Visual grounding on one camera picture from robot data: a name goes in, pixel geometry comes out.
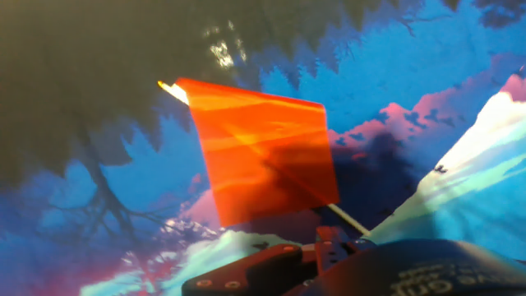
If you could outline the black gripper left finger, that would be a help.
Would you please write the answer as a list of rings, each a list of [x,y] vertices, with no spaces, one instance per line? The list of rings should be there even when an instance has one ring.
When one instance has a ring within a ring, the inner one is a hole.
[[[315,277],[312,244],[279,244],[187,280],[182,296],[298,296]]]

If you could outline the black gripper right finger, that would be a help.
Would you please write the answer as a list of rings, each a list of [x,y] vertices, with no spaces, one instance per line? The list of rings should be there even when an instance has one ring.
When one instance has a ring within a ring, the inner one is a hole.
[[[372,247],[372,241],[364,238],[351,239],[340,227],[318,227],[315,243],[317,270],[327,271],[347,257]]]

